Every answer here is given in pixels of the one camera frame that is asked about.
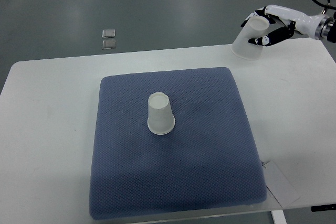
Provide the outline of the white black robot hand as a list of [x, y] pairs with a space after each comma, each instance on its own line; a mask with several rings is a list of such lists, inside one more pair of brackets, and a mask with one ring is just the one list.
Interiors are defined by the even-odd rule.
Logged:
[[262, 16], [270, 24], [280, 24], [281, 27], [256, 39], [250, 39], [249, 43], [259, 46], [273, 46], [284, 40], [291, 38], [295, 33], [307, 35], [316, 40], [324, 39], [323, 30], [327, 21], [331, 18], [326, 14], [309, 16], [303, 12], [287, 7], [268, 5], [252, 12], [241, 24], [247, 23], [253, 16]]

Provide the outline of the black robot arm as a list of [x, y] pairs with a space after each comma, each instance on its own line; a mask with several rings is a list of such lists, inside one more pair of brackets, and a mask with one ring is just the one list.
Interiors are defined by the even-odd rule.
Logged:
[[335, 44], [335, 13], [333, 17], [327, 21], [322, 34], [327, 41]]

